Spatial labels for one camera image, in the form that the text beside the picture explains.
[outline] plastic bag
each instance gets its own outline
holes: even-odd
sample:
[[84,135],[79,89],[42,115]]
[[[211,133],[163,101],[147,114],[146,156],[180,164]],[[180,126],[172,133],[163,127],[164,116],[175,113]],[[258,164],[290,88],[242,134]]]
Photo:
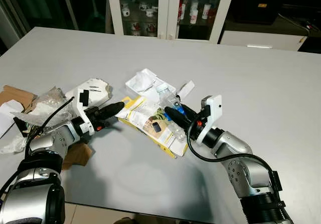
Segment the plastic bag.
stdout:
[[22,137],[21,134],[16,135],[10,144],[0,149],[0,154],[23,151],[26,146],[26,140],[27,138]]
[[[18,119],[23,120],[31,125],[41,126],[46,119],[61,105],[63,105],[67,99],[64,98],[64,94],[59,88],[52,88],[50,91],[39,96],[36,99],[35,109],[28,113],[12,113]],[[76,116],[71,104],[65,106],[60,110],[53,118],[47,123],[47,127],[52,127],[65,120],[71,120]]]

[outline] cabinet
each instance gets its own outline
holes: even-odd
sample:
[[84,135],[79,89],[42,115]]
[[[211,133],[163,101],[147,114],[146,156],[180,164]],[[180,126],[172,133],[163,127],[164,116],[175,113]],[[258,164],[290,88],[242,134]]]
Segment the cabinet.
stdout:
[[231,0],[109,0],[115,34],[217,43]]
[[307,37],[260,32],[224,31],[221,44],[297,51]]

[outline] mug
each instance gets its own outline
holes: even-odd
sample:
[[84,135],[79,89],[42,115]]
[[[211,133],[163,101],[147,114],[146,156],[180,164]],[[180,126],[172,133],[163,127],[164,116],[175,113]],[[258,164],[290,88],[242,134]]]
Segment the mug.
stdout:
[[154,11],[152,9],[146,9],[146,16],[147,17],[153,17]]
[[186,5],[183,3],[183,4],[182,4],[182,13],[181,13],[180,20],[184,20],[185,9],[186,9]]
[[148,24],[146,31],[147,32],[156,32],[156,24],[155,23]]
[[190,20],[191,24],[195,24],[196,23],[198,12],[199,12],[198,10],[193,10],[192,11],[191,20]]
[[209,15],[209,10],[211,8],[211,4],[205,4],[204,9],[203,9],[203,14],[202,14],[202,19],[206,20],[208,15]]
[[139,9],[140,9],[140,10],[146,11],[147,8],[148,8],[148,7],[147,7],[147,3],[146,3],[146,2],[141,2],[141,3],[139,4]]
[[130,10],[129,10],[129,8],[123,8],[121,11],[122,11],[122,15],[123,15],[124,17],[129,17],[129,16],[130,16]]
[[151,7],[154,12],[158,12],[158,7],[157,6],[152,6]]
[[139,26],[139,23],[138,22],[134,22],[131,24],[131,29],[133,31],[139,31],[140,30],[140,26]]
[[190,16],[192,16],[192,12],[193,12],[194,10],[197,10],[198,5],[199,5],[199,2],[192,2],[192,4],[191,4],[191,10],[190,10]]

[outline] cardboard piece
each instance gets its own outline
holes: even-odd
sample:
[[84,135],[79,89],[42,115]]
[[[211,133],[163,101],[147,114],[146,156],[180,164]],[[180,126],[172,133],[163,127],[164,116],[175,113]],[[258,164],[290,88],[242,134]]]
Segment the cardboard piece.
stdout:
[[92,150],[85,143],[76,143],[70,147],[62,164],[63,170],[68,170],[73,164],[85,166]]
[[23,105],[24,109],[27,109],[36,97],[31,92],[5,85],[4,90],[0,92],[0,105],[10,100],[16,100]]

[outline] crumpled tissue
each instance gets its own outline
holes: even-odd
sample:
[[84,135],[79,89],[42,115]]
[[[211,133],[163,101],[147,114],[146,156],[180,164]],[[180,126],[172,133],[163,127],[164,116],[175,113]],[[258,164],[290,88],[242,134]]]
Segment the crumpled tissue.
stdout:
[[151,76],[143,71],[137,72],[136,73],[136,82],[134,83],[132,88],[136,92],[146,91],[147,89],[149,89],[150,87],[153,86],[155,79],[156,79],[155,76]]
[[13,152],[21,152],[26,146],[27,138],[24,138],[20,133],[14,137],[12,142],[0,149],[0,154],[8,154]]

